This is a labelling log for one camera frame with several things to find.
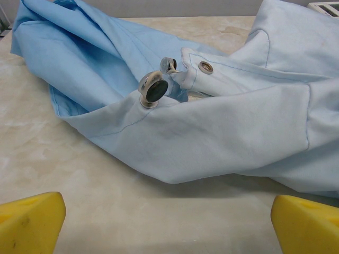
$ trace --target marble countertop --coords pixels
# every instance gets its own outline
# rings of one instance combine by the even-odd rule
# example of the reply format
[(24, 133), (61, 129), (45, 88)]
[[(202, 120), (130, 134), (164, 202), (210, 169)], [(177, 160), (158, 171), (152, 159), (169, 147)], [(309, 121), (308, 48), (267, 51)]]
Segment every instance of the marble countertop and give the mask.
[[(129, 19), (232, 53), (254, 17)], [(169, 185), (129, 168), (56, 118), (47, 84), (0, 42), (0, 203), (61, 192), (55, 254), (281, 253), (270, 209), (298, 194), (268, 178), (226, 175)]]

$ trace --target yellow sponge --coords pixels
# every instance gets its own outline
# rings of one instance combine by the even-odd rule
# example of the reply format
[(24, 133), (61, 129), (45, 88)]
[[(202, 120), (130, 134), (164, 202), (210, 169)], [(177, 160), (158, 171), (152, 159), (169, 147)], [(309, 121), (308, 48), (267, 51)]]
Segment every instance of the yellow sponge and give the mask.
[(339, 208), (281, 195), (271, 220), (284, 254), (339, 253)]
[(58, 192), (0, 205), (0, 253), (52, 254), (65, 216)]

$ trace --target light blue fabric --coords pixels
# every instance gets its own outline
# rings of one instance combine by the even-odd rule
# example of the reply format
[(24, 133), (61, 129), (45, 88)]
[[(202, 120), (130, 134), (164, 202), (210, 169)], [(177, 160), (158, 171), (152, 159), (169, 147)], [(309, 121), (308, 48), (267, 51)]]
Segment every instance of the light blue fabric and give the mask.
[[(12, 52), (50, 84), (57, 116), (132, 168), (167, 183), (269, 176), (337, 197), (338, 20), (264, 0), (231, 56), (80, 0), (21, 0), (13, 31)], [(136, 89), (163, 57), (183, 72), (148, 110)], [(187, 102), (187, 90), (212, 97)]]

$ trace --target beige marble surface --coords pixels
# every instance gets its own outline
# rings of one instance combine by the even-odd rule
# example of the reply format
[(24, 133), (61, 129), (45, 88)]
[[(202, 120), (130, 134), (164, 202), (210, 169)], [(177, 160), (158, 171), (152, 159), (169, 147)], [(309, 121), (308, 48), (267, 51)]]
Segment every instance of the beige marble surface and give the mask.
[[(241, 47), (253, 17), (131, 19), (215, 46)], [(227, 175), (169, 185), (137, 173), (57, 119), (46, 83), (0, 42), (0, 203), (62, 193), (61, 253), (281, 253), (270, 222), (276, 194), (325, 203), (268, 178)]]

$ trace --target wall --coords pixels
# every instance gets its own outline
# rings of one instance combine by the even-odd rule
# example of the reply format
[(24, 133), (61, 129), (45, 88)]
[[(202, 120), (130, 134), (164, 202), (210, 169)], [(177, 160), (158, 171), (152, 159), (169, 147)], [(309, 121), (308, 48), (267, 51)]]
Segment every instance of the wall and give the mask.
[[(287, 1), (306, 6), (310, 0)], [(85, 0), (85, 2), (115, 17), (185, 17), (255, 15), (262, 0)], [(0, 4), (12, 22), (19, 0), (0, 0)]]

